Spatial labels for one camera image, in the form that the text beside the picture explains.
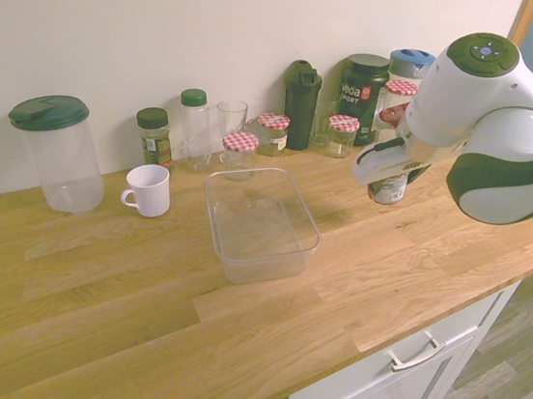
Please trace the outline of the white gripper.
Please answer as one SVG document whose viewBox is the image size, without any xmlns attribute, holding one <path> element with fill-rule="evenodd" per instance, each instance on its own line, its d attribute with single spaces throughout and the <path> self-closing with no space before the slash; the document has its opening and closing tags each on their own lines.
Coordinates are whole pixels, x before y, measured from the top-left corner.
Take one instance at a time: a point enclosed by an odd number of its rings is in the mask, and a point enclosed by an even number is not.
<svg viewBox="0 0 533 399">
<path fill-rule="evenodd" d="M 374 199 L 374 183 L 407 175 L 407 184 L 411 184 L 430 166 L 411 159 L 405 139 L 396 137 L 363 148 L 352 163 L 351 172 L 358 184 L 367 186 L 367 195 Z"/>
</svg>

